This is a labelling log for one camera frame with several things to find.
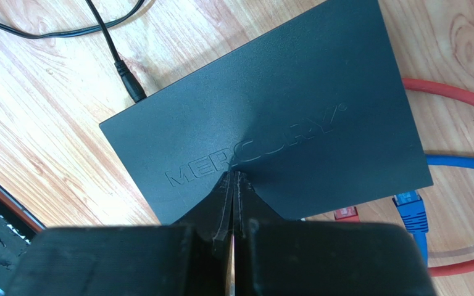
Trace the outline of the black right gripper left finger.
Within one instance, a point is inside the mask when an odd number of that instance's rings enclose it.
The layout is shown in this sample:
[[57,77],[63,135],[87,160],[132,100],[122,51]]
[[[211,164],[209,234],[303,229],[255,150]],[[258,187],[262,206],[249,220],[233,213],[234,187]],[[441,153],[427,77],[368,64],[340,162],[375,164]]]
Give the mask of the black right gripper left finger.
[[225,295],[231,174],[176,222],[49,228],[19,261],[7,295]]

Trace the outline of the black Mercury network switch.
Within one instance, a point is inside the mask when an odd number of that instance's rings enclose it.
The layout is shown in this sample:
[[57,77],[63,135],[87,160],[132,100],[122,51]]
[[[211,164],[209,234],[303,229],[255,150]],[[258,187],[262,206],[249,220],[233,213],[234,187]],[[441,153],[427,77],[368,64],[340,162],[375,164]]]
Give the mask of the black Mercury network switch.
[[325,1],[99,127],[163,224],[227,171],[287,220],[433,184],[377,1]]

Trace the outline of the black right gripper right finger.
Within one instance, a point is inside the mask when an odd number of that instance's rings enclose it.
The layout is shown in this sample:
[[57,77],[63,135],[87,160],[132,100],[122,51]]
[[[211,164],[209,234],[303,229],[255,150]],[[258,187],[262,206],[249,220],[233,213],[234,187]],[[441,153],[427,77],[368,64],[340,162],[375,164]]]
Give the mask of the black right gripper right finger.
[[289,221],[234,173],[237,295],[434,295],[415,242],[384,223]]

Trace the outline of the black power adapter with cord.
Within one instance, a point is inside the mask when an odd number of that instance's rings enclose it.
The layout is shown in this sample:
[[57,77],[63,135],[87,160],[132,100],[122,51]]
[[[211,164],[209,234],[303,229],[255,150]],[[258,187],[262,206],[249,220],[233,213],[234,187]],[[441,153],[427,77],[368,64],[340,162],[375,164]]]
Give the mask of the black power adapter with cord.
[[120,17],[116,20],[113,20],[107,23],[103,21],[102,17],[100,16],[100,13],[98,12],[96,6],[93,4],[91,0],[86,0],[86,3],[98,23],[95,26],[85,27],[85,28],[81,28],[77,30],[60,31],[60,32],[46,33],[42,35],[34,35],[31,33],[27,33],[19,29],[10,27],[3,23],[0,23],[0,30],[10,33],[14,36],[18,36],[23,39],[73,38],[73,37],[89,35],[89,34],[100,31],[106,40],[107,46],[114,60],[115,69],[128,95],[131,97],[131,99],[135,103],[138,103],[141,100],[147,98],[146,92],[144,91],[141,83],[138,81],[138,79],[135,77],[133,72],[128,68],[127,64],[120,57],[120,54],[117,48],[115,47],[112,37],[108,31],[109,28],[119,25],[122,22],[128,20],[131,16],[135,15],[140,10],[140,8],[142,8],[142,5],[144,4],[144,0],[138,0],[135,3],[134,7],[123,17]]

